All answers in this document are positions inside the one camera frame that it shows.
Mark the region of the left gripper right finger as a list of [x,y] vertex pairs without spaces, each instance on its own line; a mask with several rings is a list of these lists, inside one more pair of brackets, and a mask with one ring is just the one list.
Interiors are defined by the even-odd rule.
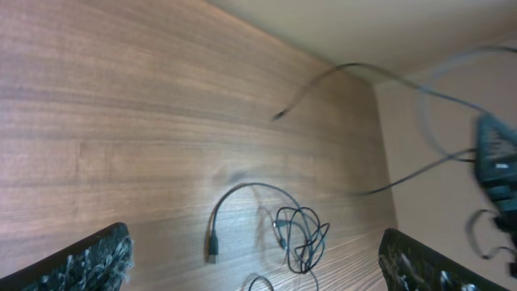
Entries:
[[389,291],[504,290],[394,228],[383,234],[378,263]]

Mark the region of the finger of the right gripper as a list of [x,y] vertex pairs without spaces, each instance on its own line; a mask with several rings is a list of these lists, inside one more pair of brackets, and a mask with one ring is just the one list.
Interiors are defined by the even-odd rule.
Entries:
[[516,131],[491,115],[477,120],[474,174],[500,213],[516,211]]

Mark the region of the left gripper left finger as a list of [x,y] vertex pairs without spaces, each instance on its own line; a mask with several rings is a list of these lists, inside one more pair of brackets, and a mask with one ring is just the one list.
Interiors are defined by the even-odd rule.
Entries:
[[120,290],[134,266],[133,240],[123,222],[1,279],[2,290]]

